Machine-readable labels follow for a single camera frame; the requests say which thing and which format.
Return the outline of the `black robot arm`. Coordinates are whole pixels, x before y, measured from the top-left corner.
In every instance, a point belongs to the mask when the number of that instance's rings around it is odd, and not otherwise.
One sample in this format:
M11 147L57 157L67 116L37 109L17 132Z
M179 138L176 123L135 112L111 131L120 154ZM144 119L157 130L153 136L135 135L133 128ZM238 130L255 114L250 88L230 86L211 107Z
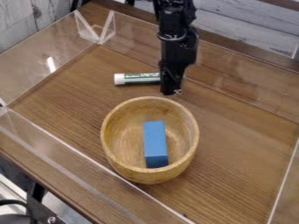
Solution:
M192 26L196 7L192 0L153 0L153 12L161 41L161 93L177 95L181 92L184 70L196 62L198 56L199 33Z

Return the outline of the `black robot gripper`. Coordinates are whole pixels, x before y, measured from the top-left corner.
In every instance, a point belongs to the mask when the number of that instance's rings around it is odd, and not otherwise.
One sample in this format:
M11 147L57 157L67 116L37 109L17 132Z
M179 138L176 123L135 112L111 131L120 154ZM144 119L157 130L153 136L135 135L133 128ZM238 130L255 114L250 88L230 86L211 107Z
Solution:
M179 30L160 29L157 38L161 41L160 92L164 95L179 95L183 92L183 73L196 62L199 32L194 27Z

